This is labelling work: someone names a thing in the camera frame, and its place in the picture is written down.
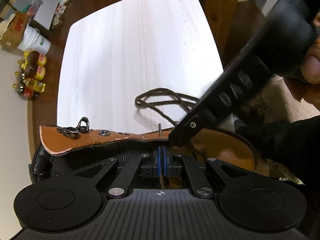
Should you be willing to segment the person right hand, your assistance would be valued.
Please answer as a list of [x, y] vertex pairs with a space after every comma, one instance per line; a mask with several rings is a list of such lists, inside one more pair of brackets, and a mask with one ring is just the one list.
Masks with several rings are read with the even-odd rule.
[[297, 101], [304, 99], [319, 109], [319, 37], [308, 50], [300, 71], [309, 84], [299, 85], [296, 81], [286, 80], [286, 85]]

